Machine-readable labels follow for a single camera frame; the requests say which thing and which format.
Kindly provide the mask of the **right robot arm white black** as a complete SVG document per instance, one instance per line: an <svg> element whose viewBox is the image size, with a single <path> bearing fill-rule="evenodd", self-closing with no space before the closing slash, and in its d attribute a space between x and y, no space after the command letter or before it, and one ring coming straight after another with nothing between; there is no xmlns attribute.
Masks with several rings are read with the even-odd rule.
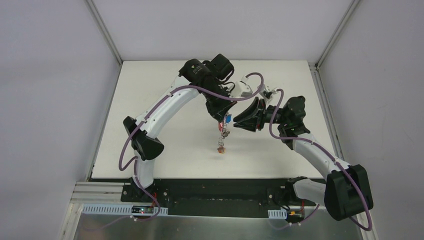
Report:
<svg viewBox="0 0 424 240"><path fill-rule="evenodd" d="M305 102L303 96L295 96L280 108L266 106L264 99L255 97L252 104L233 119L233 126L256 132L262 130L265 124L269 127L276 124L278 135L272 133L271 136L304 157L321 174L324 183L304 176L288 180L283 192L288 204L296 205L308 200L323 205L336 221L365 213L371 226L370 210L374 202L366 169L360 164L351 165L337 158L316 140L303 122Z"/></svg>

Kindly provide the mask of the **blue key tag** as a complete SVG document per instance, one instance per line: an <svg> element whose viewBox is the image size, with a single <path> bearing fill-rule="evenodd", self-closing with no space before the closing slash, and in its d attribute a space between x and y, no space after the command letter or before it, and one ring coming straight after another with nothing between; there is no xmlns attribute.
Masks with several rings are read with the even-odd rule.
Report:
<svg viewBox="0 0 424 240"><path fill-rule="evenodd" d="M225 116L225 123L229 123L229 122L231 122L231 120L232 120L232 115L231 114L227 114Z"/></svg>

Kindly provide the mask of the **key organizer with red handle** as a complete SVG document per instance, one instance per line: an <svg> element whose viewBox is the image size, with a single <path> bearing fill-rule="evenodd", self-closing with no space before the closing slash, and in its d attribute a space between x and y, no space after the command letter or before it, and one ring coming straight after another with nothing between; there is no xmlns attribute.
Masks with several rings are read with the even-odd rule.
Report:
<svg viewBox="0 0 424 240"><path fill-rule="evenodd" d="M220 132L220 137L217 141L217 151L219 154L224 154L226 152L225 143L224 140L229 136L231 131L228 129L228 123L225 123L226 115L229 113L227 112L221 122L218 123L218 130Z"/></svg>

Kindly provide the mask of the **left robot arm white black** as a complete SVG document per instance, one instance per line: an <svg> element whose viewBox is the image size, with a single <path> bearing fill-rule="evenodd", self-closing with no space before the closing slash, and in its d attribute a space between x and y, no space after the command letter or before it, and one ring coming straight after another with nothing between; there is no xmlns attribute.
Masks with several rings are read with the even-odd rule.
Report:
<svg viewBox="0 0 424 240"><path fill-rule="evenodd" d="M158 139L162 128L185 104L202 93L198 87L206 90L203 96L207 112L219 123L224 122L229 109L236 104L228 100L230 91L223 86L234 70L232 63L222 54L212 60L188 60L154 105L136 118L127 116L123 120L128 134L124 145L130 145L136 157L132 177L136 185L133 195L140 202L149 201L153 195L150 185L154 181L155 158L165 148Z"/></svg>

